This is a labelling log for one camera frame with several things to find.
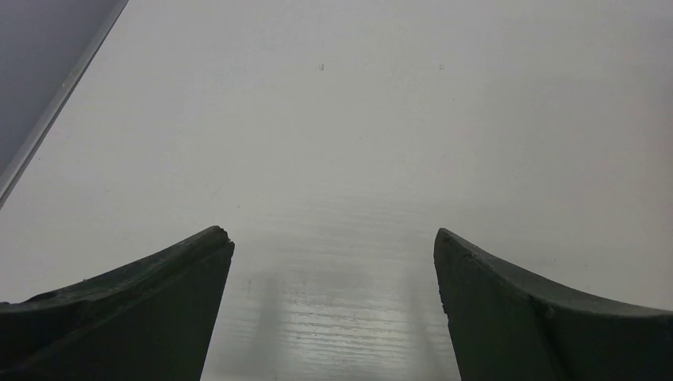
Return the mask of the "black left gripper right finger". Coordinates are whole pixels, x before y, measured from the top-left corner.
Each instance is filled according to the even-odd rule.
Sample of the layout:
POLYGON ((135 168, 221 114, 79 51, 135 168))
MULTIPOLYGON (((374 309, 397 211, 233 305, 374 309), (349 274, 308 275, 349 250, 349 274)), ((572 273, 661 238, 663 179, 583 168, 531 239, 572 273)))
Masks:
POLYGON ((463 380, 669 380, 672 314, 564 286, 439 229, 433 259, 463 380))

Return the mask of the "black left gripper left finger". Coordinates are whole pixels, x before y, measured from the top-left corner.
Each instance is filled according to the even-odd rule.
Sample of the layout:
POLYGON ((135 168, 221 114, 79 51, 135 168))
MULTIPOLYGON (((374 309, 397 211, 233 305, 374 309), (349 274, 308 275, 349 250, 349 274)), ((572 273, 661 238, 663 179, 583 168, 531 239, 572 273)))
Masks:
POLYGON ((3 302, 2 379, 200 379, 234 248, 211 226, 101 275, 3 302))

